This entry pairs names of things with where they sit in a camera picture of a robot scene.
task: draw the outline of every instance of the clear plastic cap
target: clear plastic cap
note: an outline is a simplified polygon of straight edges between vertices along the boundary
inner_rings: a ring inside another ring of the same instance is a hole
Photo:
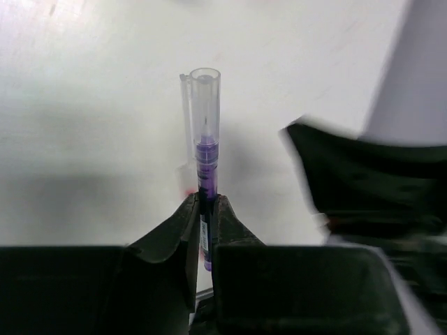
[[[191,85],[190,115],[193,142],[218,143],[221,74],[213,68],[198,68],[189,74],[188,79]]]

